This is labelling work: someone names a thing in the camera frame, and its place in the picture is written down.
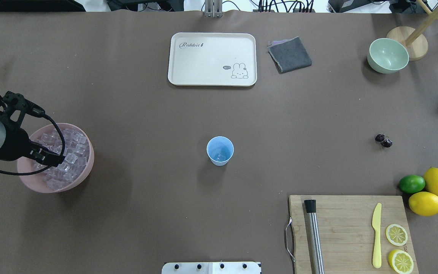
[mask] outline wooden cutting board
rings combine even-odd
[[[412,274],[419,273],[401,196],[291,195],[289,202],[296,274],[313,272],[303,203],[308,199],[317,201],[317,221],[326,274],[396,274],[388,264],[388,253],[393,249],[409,253],[415,263]],[[371,219],[377,203],[382,204],[382,265],[379,269],[372,265],[374,229]],[[394,246],[386,239],[386,227],[393,223],[403,226],[408,232],[408,241],[404,246]]]

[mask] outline blue cup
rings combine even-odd
[[[207,155],[214,165],[224,166],[231,159],[233,153],[233,143],[226,137],[214,137],[207,144]]]

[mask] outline black cap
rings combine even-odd
[[[305,200],[304,204],[307,213],[315,213],[315,200]]]

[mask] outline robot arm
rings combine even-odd
[[[63,162],[65,141],[62,133],[41,107],[26,100],[21,94],[8,91],[5,96],[0,95],[0,108],[0,160],[13,161],[26,157],[46,166],[57,166]],[[11,120],[15,111],[20,111],[17,121]],[[48,119],[54,124],[62,139],[62,152],[59,155],[28,138],[28,134],[21,128],[26,114]]]

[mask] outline lemon slice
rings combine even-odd
[[[403,246],[408,241],[408,233],[403,226],[391,224],[386,228],[386,238],[396,246]]]
[[[410,255],[399,249],[394,249],[388,254],[391,268],[399,274],[410,274],[413,271],[413,260]]]

